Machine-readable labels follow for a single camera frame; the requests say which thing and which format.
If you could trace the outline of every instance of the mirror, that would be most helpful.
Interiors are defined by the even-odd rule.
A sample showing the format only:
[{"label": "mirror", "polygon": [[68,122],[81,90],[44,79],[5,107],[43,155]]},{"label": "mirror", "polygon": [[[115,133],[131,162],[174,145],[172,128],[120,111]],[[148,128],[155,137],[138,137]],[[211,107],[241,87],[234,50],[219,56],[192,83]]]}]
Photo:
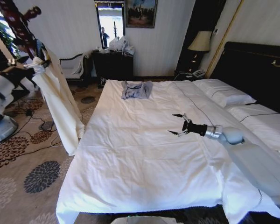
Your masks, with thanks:
[{"label": "mirror", "polygon": [[98,16],[99,35],[102,48],[109,47],[110,41],[125,34],[124,1],[94,0]]}]

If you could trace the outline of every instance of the painting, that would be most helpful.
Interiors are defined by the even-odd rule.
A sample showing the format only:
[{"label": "painting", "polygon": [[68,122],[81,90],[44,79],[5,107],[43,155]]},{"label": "painting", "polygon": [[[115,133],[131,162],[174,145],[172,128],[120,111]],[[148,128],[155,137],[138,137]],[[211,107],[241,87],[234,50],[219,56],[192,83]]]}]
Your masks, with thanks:
[{"label": "painting", "polygon": [[158,0],[126,0],[126,27],[154,28]]}]

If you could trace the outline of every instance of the patterned carpet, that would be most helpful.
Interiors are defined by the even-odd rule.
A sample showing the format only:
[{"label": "patterned carpet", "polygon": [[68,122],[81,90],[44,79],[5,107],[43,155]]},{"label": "patterned carpet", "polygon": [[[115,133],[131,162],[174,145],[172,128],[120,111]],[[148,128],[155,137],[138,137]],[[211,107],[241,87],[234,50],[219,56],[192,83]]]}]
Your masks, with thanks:
[{"label": "patterned carpet", "polygon": [[[102,90],[96,84],[70,88],[87,124]],[[19,128],[0,143],[0,224],[57,224],[58,193],[73,156],[58,146],[61,143],[56,127],[39,91],[12,103],[5,114],[13,117]],[[128,215],[80,213],[76,223],[109,224]],[[220,205],[140,215],[174,217],[185,224],[228,223]],[[254,222],[248,214],[241,223]]]}]

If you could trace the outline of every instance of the dark wooden cabinet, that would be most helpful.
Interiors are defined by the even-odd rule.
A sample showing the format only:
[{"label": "dark wooden cabinet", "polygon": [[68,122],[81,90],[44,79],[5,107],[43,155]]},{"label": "dark wooden cabinet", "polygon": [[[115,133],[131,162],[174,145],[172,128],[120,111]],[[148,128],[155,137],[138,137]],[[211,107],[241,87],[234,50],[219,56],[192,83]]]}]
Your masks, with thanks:
[{"label": "dark wooden cabinet", "polygon": [[99,78],[112,80],[133,80],[133,56],[122,52],[92,53],[94,67]]}]

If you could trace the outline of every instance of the chair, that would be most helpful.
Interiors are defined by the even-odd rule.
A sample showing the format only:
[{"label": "chair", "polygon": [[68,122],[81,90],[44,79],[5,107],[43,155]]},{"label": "chair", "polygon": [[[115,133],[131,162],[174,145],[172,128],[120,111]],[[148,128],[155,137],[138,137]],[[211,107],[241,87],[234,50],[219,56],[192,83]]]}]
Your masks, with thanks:
[{"label": "chair", "polygon": [[87,86],[91,80],[92,57],[91,54],[78,54],[72,58],[60,58],[62,73],[68,82],[80,82]]}]

